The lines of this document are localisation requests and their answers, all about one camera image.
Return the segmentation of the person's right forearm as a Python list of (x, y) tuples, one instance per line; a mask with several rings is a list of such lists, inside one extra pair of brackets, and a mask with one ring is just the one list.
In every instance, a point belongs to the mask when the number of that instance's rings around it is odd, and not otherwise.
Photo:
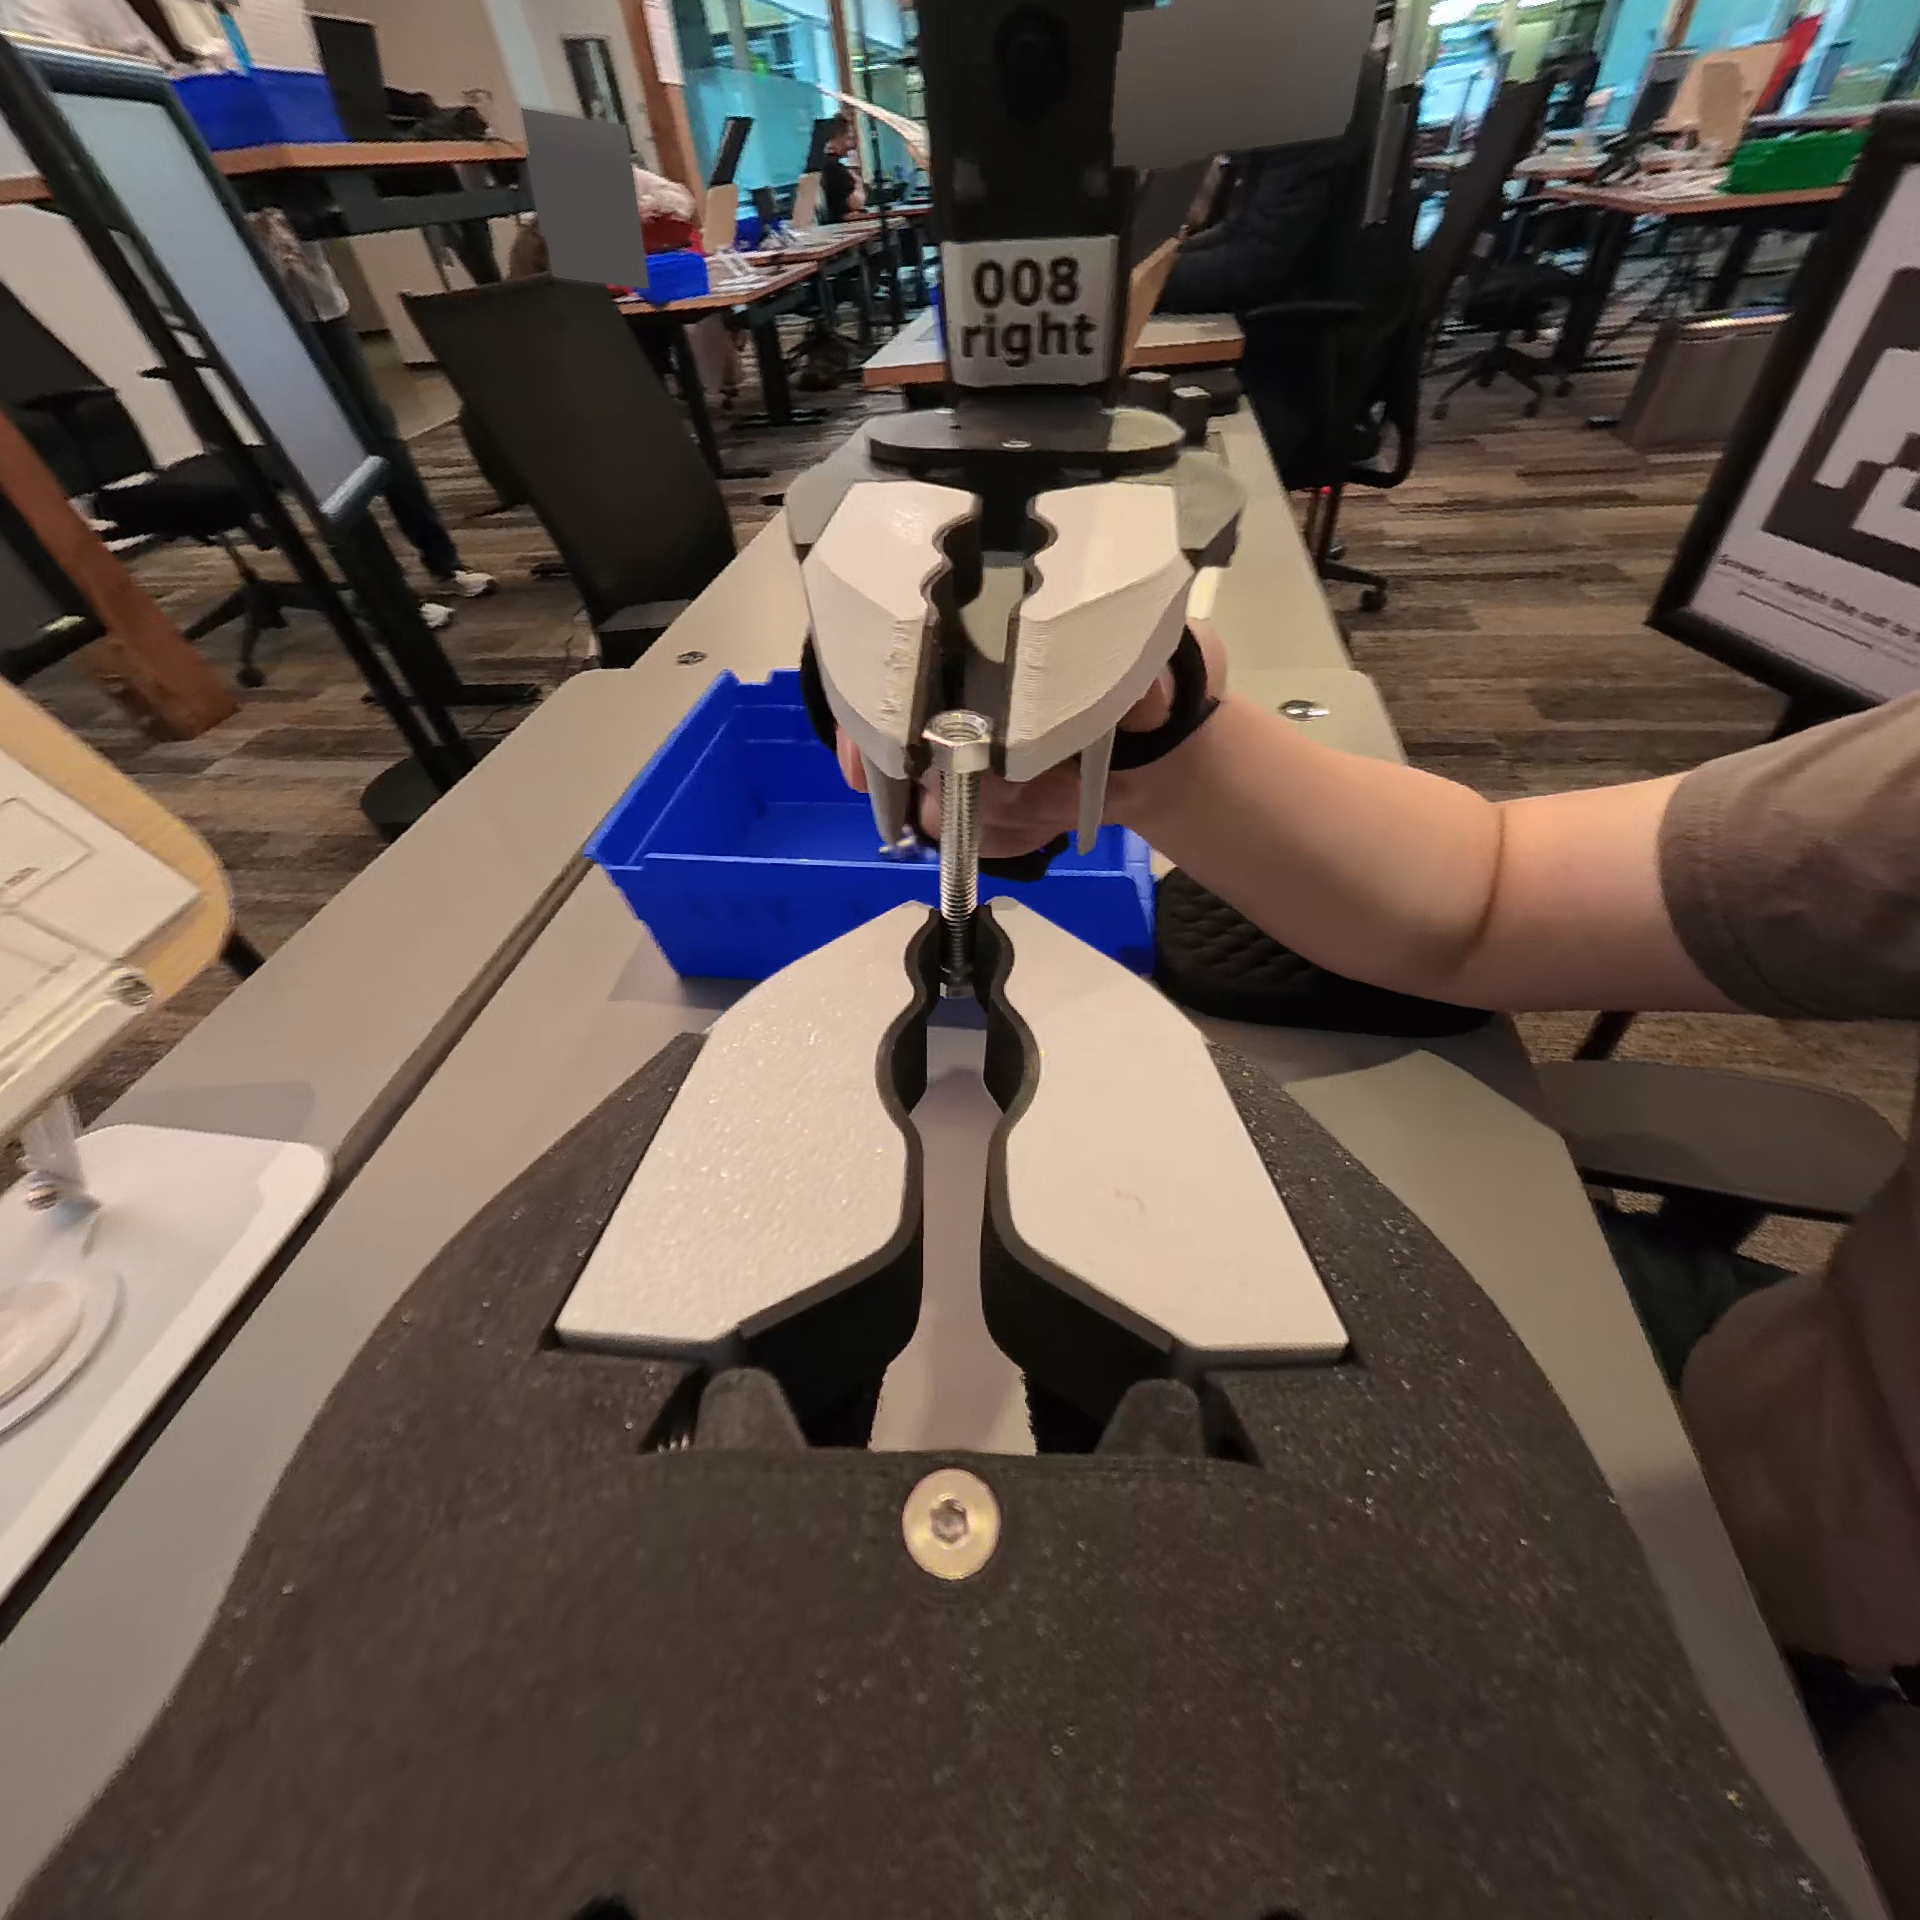
[(1179, 860), (1314, 964), (1493, 1014), (1735, 1010), (1665, 898), (1678, 778), (1496, 803), (1243, 702), (1215, 732), (1227, 833)]

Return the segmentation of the framed marker sign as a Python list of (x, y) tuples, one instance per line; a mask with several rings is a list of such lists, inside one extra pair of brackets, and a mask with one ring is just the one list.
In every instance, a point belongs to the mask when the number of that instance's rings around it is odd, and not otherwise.
[(1646, 625), (1854, 714), (1919, 688), (1919, 107), (1877, 114)]

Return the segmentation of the grey trash bin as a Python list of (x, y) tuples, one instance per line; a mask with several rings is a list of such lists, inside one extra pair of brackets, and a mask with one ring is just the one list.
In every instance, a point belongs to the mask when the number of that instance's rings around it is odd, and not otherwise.
[(1621, 444), (1646, 456), (1727, 444), (1786, 321), (1757, 308), (1656, 328), (1616, 420)]

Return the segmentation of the brown wooden beam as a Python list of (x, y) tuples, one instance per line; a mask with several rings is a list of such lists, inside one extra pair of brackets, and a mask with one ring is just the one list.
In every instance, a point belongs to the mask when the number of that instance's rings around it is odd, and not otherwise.
[(3, 419), (3, 491), (103, 630), (82, 644), (85, 671), (150, 734), (205, 737), (239, 715), (239, 700), (174, 620), (102, 539), (27, 436)]

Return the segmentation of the person's grey t-shirt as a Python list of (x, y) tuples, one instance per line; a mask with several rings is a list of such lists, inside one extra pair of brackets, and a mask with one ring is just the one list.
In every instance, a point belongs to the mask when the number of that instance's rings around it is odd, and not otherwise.
[[(1914, 1022), (1915, 697), (1718, 760), (1662, 825), (1671, 926), (1779, 1019)], [(1915, 1128), (1830, 1262), (1730, 1307), (1681, 1402), (1769, 1633), (1858, 1679), (1915, 1675)]]

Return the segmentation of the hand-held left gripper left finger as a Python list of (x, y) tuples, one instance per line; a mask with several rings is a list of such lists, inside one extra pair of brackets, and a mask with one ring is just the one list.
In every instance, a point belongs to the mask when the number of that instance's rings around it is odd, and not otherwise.
[(910, 1243), (895, 1044), (926, 1014), (929, 911), (803, 955), (705, 1034), (566, 1298), (568, 1350), (731, 1363)]

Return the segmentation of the black mesh office chair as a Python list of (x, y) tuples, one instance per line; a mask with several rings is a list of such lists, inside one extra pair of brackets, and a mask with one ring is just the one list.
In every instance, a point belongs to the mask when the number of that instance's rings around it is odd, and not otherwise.
[(610, 290), (407, 296), (486, 454), (543, 521), (606, 667), (635, 665), (734, 562), (730, 506)]

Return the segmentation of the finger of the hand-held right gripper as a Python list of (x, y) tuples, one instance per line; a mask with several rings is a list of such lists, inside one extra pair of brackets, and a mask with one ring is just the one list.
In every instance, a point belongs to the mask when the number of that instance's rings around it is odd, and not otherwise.
[(939, 658), (936, 586), (979, 496), (945, 484), (854, 484), (803, 562), (813, 654), (832, 720), (874, 778), (903, 783), (923, 751)]
[(1193, 566), (1174, 488), (1083, 484), (1035, 496), (1031, 586), (1006, 663), (1002, 774), (1026, 784), (1141, 705), (1184, 634)]

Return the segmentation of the long silver hex bolt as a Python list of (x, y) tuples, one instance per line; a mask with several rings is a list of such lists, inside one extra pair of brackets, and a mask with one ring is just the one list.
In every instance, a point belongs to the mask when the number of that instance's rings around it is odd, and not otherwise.
[(939, 778), (942, 969), (974, 971), (979, 906), (982, 787), (993, 771), (993, 720), (971, 710), (946, 710), (923, 730), (930, 771)]

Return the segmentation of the blue plastic bin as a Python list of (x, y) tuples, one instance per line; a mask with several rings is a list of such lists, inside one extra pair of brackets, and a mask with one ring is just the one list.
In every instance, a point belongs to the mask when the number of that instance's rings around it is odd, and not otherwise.
[(885, 852), (810, 722), (801, 672), (720, 675), (586, 846), (682, 977), (760, 982), (899, 906), (939, 852)]

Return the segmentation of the black easel with screen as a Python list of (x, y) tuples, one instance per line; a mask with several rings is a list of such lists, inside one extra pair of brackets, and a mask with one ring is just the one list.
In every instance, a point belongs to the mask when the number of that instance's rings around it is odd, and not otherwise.
[(490, 753), (457, 710), (522, 710), (541, 687), (465, 684), (427, 630), (376, 515), (390, 467), (173, 82), (123, 58), (5, 39), (3, 99), (47, 200), (406, 740), (360, 801), (386, 844), (401, 840)]

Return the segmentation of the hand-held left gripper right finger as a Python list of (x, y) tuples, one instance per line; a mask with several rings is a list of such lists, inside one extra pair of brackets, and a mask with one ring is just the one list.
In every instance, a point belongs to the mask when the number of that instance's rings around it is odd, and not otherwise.
[(1031, 1378), (1199, 1378), (1352, 1340), (1205, 1034), (1023, 903), (977, 918), (1000, 1104), (991, 1334)]

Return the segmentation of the person's right hand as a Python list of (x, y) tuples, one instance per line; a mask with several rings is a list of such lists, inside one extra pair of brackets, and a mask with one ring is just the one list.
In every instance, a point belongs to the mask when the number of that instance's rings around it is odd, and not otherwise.
[[(1176, 860), (1190, 842), (1202, 846), (1215, 817), (1251, 818), (1253, 803), (1227, 790), (1226, 753), (1235, 753), (1263, 714), (1235, 697), (1193, 697), (1165, 672), (1123, 715), (1099, 798), (1099, 822), (1139, 833)], [(974, 831), (982, 867), (1039, 868), (1059, 842), (1073, 842), (1083, 811), (1083, 766), (1067, 760), (1039, 780), (1015, 784), (995, 774), (977, 778)]]

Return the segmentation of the green storage bin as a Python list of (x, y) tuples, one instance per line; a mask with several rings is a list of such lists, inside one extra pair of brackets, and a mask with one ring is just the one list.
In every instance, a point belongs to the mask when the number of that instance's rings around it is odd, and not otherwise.
[(1800, 128), (1746, 138), (1727, 164), (1728, 198), (1782, 198), (1840, 188), (1857, 169), (1867, 128)]

